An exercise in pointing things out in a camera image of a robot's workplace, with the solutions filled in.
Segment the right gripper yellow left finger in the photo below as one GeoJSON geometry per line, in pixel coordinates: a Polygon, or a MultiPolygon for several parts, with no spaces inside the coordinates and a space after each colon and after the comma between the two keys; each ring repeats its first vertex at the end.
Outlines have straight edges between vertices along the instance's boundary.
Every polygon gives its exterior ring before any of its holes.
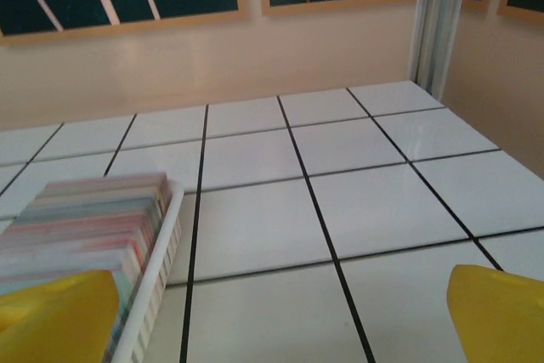
{"type": "Polygon", "coordinates": [[[119,309],[96,269],[0,296],[0,363],[101,363],[119,309]]]}

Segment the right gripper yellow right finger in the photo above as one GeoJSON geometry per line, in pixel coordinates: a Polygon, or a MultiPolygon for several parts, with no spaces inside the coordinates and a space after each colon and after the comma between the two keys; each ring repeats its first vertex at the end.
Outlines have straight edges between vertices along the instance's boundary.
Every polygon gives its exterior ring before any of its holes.
{"type": "Polygon", "coordinates": [[[468,363],[544,363],[544,281],[459,264],[447,305],[468,363]]]}

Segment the stack of pastel cards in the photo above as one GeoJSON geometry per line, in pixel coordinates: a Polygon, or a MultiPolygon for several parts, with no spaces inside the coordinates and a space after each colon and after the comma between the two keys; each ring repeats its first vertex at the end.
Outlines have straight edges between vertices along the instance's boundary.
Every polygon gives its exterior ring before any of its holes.
{"type": "Polygon", "coordinates": [[[127,321],[172,198],[165,173],[50,183],[0,233],[0,296],[109,270],[127,321]]]}

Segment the white slotted card tray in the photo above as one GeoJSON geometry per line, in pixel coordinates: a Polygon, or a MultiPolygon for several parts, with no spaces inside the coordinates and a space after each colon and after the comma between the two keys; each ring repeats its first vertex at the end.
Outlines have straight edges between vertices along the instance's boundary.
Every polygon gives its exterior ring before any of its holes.
{"type": "Polygon", "coordinates": [[[133,297],[132,307],[122,330],[114,339],[113,349],[106,351],[100,363],[144,363],[181,236],[179,210],[184,198],[184,188],[174,181],[171,188],[173,197],[139,289],[133,297]]]}

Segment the clear plastic corner post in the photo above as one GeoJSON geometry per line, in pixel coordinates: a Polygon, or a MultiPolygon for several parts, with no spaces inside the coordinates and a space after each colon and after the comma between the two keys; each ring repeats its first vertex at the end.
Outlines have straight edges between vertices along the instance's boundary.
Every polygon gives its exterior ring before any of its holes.
{"type": "Polygon", "coordinates": [[[462,0],[416,0],[409,79],[443,99],[462,0]]]}

